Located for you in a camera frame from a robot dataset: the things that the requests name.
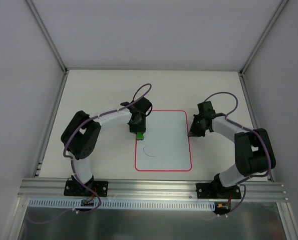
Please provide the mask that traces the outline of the green whiteboard eraser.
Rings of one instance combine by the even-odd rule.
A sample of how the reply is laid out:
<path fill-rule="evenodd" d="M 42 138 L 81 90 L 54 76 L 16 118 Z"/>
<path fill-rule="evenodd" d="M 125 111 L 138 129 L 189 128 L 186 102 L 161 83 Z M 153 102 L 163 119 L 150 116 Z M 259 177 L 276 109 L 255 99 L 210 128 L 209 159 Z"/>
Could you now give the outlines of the green whiteboard eraser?
<path fill-rule="evenodd" d="M 144 140 L 144 133 L 143 132 L 137 132 L 136 133 L 136 140 L 137 141 L 143 141 Z"/>

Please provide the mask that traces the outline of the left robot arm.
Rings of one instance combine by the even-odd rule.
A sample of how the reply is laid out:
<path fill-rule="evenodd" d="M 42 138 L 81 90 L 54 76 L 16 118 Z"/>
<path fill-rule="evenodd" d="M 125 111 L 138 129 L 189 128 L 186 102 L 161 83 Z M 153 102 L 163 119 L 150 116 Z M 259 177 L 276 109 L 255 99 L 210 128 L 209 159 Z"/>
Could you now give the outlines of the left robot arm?
<path fill-rule="evenodd" d="M 61 142 L 64 144 L 63 155 L 70 159 L 73 173 L 69 190 L 83 196 L 94 190 L 89 155 L 95 149 L 99 134 L 120 125 L 128 125 L 129 132 L 135 134 L 137 140 L 143 140 L 146 117 L 151 114 L 152 107 L 152 103 L 142 97 L 123 102 L 117 109 L 94 117 L 82 110 L 76 112 L 61 135 Z"/>

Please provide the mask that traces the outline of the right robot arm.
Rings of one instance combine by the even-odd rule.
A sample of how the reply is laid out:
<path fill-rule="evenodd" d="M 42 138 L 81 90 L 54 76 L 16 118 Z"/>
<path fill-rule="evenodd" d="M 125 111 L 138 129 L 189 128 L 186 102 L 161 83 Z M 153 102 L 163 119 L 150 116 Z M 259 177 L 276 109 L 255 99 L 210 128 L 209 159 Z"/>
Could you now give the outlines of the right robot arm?
<path fill-rule="evenodd" d="M 210 183 L 197 183 L 198 199 L 241 198 L 240 185 L 256 175 L 268 176 L 276 167 L 276 159 L 268 133 L 263 128 L 249 129 L 217 113 L 210 101 L 198 105 L 188 136 L 204 137 L 215 132 L 234 144 L 234 164 L 214 176 Z"/>

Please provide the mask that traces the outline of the pink framed whiteboard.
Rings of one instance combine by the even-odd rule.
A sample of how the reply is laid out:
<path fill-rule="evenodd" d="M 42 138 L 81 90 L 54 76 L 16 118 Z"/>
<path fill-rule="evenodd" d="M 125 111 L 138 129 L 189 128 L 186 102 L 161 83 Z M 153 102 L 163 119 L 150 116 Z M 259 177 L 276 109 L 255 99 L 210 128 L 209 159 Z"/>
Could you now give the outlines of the pink framed whiteboard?
<path fill-rule="evenodd" d="M 192 157 L 187 113 L 153 110 L 146 117 L 143 140 L 136 140 L 135 169 L 139 172 L 189 172 Z"/>

